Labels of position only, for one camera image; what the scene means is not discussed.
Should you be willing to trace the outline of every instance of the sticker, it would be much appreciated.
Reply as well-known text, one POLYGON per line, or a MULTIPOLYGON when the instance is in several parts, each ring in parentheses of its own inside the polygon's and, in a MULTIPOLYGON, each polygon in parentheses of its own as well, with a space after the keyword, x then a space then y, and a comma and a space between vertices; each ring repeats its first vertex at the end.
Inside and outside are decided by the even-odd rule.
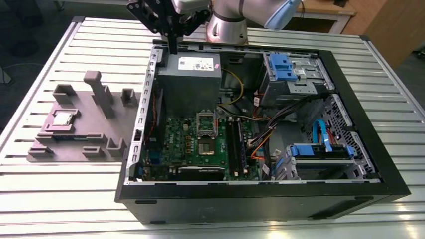
POLYGON ((279 157, 280 154, 281 154, 281 151, 279 149, 276 149, 272 155, 273 155, 273 157, 279 157))
POLYGON ((179 70, 213 71, 213 58, 180 57, 179 70))
POLYGON ((265 172, 265 174, 268 175, 271 172, 271 169, 267 167, 267 165, 263 165, 263 171, 265 172))
POLYGON ((303 75, 305 75, 305 71, 304 71, 303 69, 293 69, 293 72, 295 72, 296 74, 303 74, 303 75))
POLYGON ((260 98, 259 97, 253 98, 253 105, 257 107, 260 106, 260 98))

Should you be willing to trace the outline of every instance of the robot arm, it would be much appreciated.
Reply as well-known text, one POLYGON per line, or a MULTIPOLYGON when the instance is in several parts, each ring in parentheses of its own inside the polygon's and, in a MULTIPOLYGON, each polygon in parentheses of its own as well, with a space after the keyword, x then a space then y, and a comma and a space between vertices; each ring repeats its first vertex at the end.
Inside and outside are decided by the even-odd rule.
POLYGON ((268 29, 281 30, 300 3, 301 0, 216 0, 207 29, 208 41, 244 44, 245 18, 268 29))
MULTIPOLYGON (((280 30, 289 22, 301 0, 216 0, 207 29, 211 42, 244 44, 245 18, 280 30)), ((189 36, 211 16, 211 0, 129 0, 127 9, 177 53, 183 35, 189 36)))

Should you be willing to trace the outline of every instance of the green circuit board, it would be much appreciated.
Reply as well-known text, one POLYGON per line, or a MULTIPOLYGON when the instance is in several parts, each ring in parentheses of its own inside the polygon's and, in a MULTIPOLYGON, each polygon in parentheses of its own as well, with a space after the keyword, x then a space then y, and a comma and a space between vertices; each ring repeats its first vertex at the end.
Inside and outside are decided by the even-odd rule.
MULTIPOLYGON (((165 126, 164 149, 161 151, 161 167, 151 168, 151 180, 168 181, 168 174, 175 166, 213 166, 225 169, 224 180, 259 180, 257 164, 248 167, 248 173, 235 176, 229 170, 225 124, 228 119, 219 119, 217 136, 197 137, 196 118, 168 118, 165 126)), ((213 124, 200 121, 203 129, 211 129, 213 124)), ((243 137, 247 142, 253 138, 251 122, 241 121, 243 137)))

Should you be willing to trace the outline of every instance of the ram slot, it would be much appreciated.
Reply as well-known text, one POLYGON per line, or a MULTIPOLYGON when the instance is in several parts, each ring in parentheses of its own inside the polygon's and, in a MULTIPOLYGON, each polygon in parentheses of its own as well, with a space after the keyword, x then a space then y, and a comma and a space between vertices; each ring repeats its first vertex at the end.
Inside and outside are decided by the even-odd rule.
POLYGON ((243 128, 241 128, 241 120, 240 118, 237 118, 237 135, 239 135, 239 161, 240 161, 240 166, 241 166, 241 173, 245 173, 245 168, 247 168, 247 149, 245 149, 245 142, 244 142, 244 132, 243 132, 243 128))
POLYGON ((239 156, 237 156, 237 134, 233 130, 233 120, 228 120, 225 124, 225 139, 227 139, 227 151, 228 151, 228 167, 232 176, 239 176, 240 167, 239 167, 239 156))

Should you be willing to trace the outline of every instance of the metal slatted table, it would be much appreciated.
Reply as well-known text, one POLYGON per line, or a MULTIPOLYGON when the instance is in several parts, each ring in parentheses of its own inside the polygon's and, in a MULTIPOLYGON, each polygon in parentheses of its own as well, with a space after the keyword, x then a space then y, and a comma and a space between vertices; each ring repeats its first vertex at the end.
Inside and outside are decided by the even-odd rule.
MULTIPOLYGON (((205 28, 187 37, 204 41, 205 28)), ((73 22, 0 136, 0 235, 53 238, 420 238, 425 235, 425 114, 375 46, 357 36, 249 29, 253 45, 332 50, 412 195, 328 221, 141 225, 113 202, 119 163, 30 163, 57 84, 143 89, 152 34, 137 21, 73 22)))

